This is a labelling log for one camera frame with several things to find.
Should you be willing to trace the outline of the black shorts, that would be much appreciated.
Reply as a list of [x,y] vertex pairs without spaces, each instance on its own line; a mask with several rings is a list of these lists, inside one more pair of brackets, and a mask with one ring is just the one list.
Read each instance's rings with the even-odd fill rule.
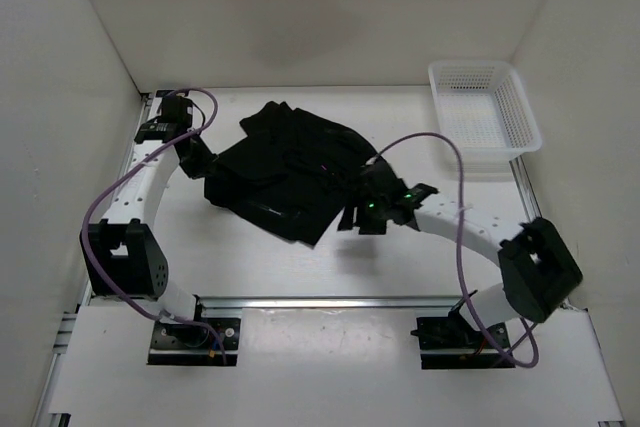
[[384,221],[356,198],[357,179],[374,157],[355,130],[285,102],[268,102],[240,126],[246,136],[213,162],[204,197],[287,241],[315,246],[335,218],[339,227],[383,235]]

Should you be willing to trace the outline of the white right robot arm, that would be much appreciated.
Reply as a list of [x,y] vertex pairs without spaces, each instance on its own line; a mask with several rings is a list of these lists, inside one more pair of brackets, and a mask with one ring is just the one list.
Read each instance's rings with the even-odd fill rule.
[[493,263],[500,283],[470,294],[449,314],[449,334],[460,346],[477,343],[497,324],[521,317],[545,322],[582,283],[583,274],[554,224],[542,217],[510,223],[461,207],[436,188],[408,187],[384,160],[366,164],[353,183],[339,227],[383,235],[387,224],[455,243]]

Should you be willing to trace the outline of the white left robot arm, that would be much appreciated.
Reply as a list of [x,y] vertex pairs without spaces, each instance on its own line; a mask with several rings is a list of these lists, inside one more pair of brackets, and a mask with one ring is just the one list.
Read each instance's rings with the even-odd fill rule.
[[142,124],[126,173],[91,204],[80,244],[93,294],[121,300],[143,316],[176,322],[188,347],[206,342],[210,324],[196,314],[197,297],[170,279],[169,263],[153,233],[168,181],[178,168],[198,178],[214,159],[192,121],[165,116]]

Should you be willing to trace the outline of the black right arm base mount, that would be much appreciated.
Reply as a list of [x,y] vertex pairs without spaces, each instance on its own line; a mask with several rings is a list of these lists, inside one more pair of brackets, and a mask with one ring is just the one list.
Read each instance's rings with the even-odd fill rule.
[[480,331],[453,317],[418,317],[411,335],[418,339],[422,370],[514,368]]

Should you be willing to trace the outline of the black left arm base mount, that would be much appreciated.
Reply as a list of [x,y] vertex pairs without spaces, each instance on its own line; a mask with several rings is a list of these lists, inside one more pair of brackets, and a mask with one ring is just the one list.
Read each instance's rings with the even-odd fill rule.
[[218,340],[202,327],[180,323],[155,322],[149,342],[147,364],[152,366],[235,367],[239,357],[242,329],[240,309],[204,309],[206,322],[219,335]]

